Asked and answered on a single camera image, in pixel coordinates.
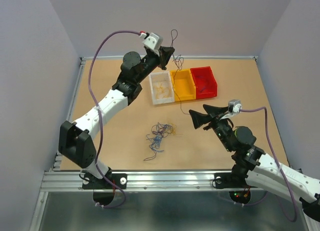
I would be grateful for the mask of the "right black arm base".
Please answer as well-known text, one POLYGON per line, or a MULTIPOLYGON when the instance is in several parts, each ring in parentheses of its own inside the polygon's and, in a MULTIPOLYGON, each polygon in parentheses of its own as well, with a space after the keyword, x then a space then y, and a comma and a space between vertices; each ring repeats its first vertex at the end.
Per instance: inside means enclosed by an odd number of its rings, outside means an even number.
POLYGON ((211 185, 216 189, 249 188, 244 178, 238 177, 231 172, 215 173, 211 185))

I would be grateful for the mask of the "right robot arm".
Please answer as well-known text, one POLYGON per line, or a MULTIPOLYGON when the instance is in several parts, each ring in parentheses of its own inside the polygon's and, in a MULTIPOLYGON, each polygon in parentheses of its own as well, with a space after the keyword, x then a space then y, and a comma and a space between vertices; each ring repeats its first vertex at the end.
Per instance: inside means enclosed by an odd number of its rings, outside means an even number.
POLYGON ((231 117, 244 110, 239 100, 226 107, 203 105, 205 113, 189 110, 195 129, 213 130, 223 147, 232 153, 231 172, 212 180, 216 189, 256 187, 292 201, 309 218, 320 220, 320 181, 279 162, 255 145, 257 138, 247 126, 234 126, 231 117))

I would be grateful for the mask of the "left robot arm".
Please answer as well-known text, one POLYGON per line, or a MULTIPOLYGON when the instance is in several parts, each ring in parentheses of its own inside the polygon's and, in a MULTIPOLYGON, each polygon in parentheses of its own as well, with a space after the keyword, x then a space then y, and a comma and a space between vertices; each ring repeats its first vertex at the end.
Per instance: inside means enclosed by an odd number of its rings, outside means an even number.
POLYGON ((103 134, 103 127, 119 111, 128 107, 142 91, 141 82, 156 68, 162 70, 175 52, 173 47, 161 46, 158 53, 147 48, 141 57, 130 51, 122 59, 120 74, 106 96, 96 102, 86 114, 73 122, 65 121, 60 126, 58 151, 94 176, 100 188, 111 184, 111 169, 99 161, 100 150, 95 148, 94 138, 103 134))

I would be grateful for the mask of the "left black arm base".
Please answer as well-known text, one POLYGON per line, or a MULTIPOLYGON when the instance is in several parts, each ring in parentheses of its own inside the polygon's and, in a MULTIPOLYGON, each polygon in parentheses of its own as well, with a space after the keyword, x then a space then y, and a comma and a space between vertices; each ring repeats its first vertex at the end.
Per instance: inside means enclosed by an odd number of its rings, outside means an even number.
MULTIPOLYGON (((82 189, 84 190, 110 190, 114 188, 105 179, 98 179, 88 172, 81 172, 79 177, 82 180, 82 189)), ((128 175, 126 173, 112 173, 111 181, 124 190, 127 188, 128 175)))

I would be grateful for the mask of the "red plastic bin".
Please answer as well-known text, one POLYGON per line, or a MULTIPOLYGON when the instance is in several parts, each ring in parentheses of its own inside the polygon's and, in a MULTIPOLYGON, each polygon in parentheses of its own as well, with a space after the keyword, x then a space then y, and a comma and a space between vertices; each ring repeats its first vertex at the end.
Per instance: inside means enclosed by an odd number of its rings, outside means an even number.
POLYGON ((190 69, 196 89, 196 99, 210 99, 218 96, 218 84, 210 66, 190 69))

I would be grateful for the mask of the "yellow plastic bin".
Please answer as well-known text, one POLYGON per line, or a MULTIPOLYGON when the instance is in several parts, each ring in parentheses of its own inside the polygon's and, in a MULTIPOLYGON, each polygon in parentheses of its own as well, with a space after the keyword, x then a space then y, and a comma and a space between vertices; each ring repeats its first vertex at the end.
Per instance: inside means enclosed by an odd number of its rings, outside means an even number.
POLYGON ((196 85, 190 69, 171 70, 170 77, 175 102, 196 99, 196 85))

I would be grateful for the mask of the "white plastic bin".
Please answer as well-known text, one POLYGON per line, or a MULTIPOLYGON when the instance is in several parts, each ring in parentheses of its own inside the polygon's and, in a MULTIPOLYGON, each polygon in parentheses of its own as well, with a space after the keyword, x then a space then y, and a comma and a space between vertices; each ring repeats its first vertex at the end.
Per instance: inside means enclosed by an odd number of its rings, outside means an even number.
POLYGON ((175 102, 172 79, 169 71, 152 72, 149 85, 153 105, 163 105, 175 102))

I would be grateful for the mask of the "metal front plate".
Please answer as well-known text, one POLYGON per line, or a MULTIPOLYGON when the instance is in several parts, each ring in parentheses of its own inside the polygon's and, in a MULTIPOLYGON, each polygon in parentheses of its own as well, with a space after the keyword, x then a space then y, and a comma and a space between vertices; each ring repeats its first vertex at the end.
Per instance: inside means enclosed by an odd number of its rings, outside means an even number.
POLYGON ((32 231, 317 231, 302 212, 263 191, 251 202, 231 202, 227 191, 129 193, 118 208, 95 206, 90 192, 49 192, 40 200, 32 231))

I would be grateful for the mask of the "aluminium left rail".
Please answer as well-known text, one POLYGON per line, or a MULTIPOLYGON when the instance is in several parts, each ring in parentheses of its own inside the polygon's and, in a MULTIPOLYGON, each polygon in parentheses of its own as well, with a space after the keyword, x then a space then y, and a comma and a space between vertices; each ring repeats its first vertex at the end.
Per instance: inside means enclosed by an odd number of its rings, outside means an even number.
MULTIPOLYGON (((80 82, 82 79, 82 75, 84 72, 84 67, 86 64, 86 60, 83 57, 80 57, 80 63, 79 63, 79 68, 77 71, 77 75, 76 75, 76 80, 75 80, 75 84, 73 87, 73 92, 71 95, 71 101, 70 101, 70 105, 68 108, 68 112, 67 112, 67 116, 66 116, 66 120, 70 121, 72 119, 72 115, 73 115, 73 111, 74 111, 74 107, 75 107, 75 102, 76 102, 76 98, 78 95, 78 90, 79 90, 79 86, 80 86, 80 82)), ((55 172, 55 171, 60 171, 61 170, 61 163, 62 163, 62 154, 59 152, 59 150, 57 150, 55 157, 54 157, 54 163, 53 166, 51 167, 51 171, 55 172)))

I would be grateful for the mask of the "aluminium front rail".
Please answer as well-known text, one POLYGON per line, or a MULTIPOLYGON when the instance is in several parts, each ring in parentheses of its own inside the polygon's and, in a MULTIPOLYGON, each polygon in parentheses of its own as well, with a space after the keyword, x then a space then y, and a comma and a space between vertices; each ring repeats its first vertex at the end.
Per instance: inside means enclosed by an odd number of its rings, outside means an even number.
MULTIPOLYGON (((212 187, 215 173, 230 172, 229 170, 191 170, 191 171, 114 171, 127 174, 125 192, 164 192, 164 191, 217 191, 242 190, 243 188, 217 189, 212 187)), ((51 171, 43 176, 40 191, 42 192, 112 192, 113 189, 82 189, 79 172, 51 171)), ((265 174, 250 171, 245 182, 252 189, 266 191, 284 191, 287 187, 283 176, 274 168, 265 174)))

